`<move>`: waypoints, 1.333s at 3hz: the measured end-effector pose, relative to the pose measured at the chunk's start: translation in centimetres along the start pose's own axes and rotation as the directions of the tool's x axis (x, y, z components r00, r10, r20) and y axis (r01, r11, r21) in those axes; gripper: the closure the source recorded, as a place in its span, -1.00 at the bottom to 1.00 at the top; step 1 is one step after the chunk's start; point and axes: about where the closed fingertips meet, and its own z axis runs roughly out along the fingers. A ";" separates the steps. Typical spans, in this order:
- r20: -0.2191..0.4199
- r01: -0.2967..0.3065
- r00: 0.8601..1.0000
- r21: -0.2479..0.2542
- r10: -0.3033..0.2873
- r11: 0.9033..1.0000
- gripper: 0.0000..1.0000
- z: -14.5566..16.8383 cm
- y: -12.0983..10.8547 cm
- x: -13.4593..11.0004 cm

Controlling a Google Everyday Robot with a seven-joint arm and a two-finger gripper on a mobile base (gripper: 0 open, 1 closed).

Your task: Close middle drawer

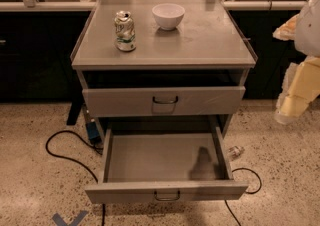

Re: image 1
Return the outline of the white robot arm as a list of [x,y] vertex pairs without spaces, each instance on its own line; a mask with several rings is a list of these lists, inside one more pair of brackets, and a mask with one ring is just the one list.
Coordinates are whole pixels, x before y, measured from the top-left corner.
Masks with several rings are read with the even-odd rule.
[[286,70],[274,118],[280,124],[298,119],[320,95],[320,0],[308,0],[301,11],[278,27],[273,37],[294,41],[306,58]]

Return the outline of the white and yellow gripper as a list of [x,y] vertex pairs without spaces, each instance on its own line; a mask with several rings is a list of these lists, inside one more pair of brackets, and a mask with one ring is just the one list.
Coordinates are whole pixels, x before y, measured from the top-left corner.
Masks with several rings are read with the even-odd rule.
[[286,70],[274,114],[275,120],[287,125],[298,119],[320,95],[320,58],[307,56],[291,63]]

